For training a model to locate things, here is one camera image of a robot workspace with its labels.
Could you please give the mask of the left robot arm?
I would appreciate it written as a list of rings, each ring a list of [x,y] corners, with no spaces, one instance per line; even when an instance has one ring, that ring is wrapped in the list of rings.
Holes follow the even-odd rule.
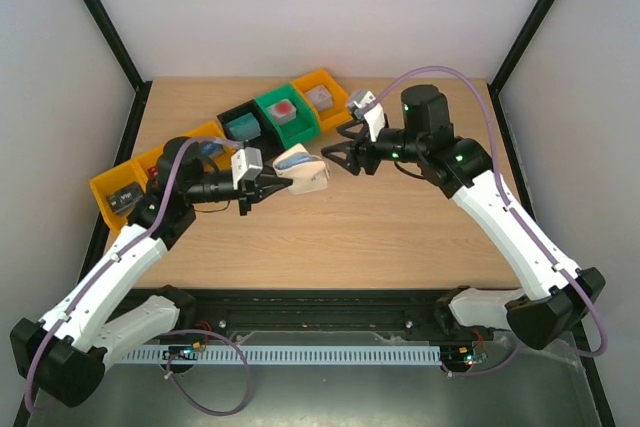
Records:
[[[239,212],[294,179],[264,164],[258,149],[235,143],[231,166],[222,170],[201,151],[213,137],[176,137],[156,161],[156,173],[129,213],[112,246],[55,307],[37,321],[21,319],[10,333],[19,373],[25,378],[24,404],[42,412],[39,391],[76,407],[86,401],[107,371],[129,352],[162,337],[217,337],[195,326],[196,301],[172,286],[161,288],[138,307],[115,317],[115,309],[139,278],[161,260],[196,220],[196,205],[237,202]]]

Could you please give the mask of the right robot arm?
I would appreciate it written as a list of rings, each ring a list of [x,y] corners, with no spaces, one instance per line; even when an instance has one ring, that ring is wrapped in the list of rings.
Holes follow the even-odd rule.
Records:
[[[353,175],[373,175],[383,161],[418,166],[419,178],[464,210],[506,259],[519,288],[454,289],[436,307],[443,336],[485,327],[509,330],[532,349],[546,348],[587,314],[605,286],[603,275],[564,254],[513,196],[481,144],[455,134],[437,87],[409,87],[401,103],[403,127],[390,127],[376,105],[340,125],[342,142],[322,148],[322,156]]]

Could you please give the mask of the beige card holder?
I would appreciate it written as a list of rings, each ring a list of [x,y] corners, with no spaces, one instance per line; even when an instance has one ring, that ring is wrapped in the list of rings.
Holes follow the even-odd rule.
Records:
[[[320,156],[311,154],[300,143],[276,157],[272,167],[279,178],[292,181],[287,190],[293,195],[325,190],[331,178],[325,161]]]

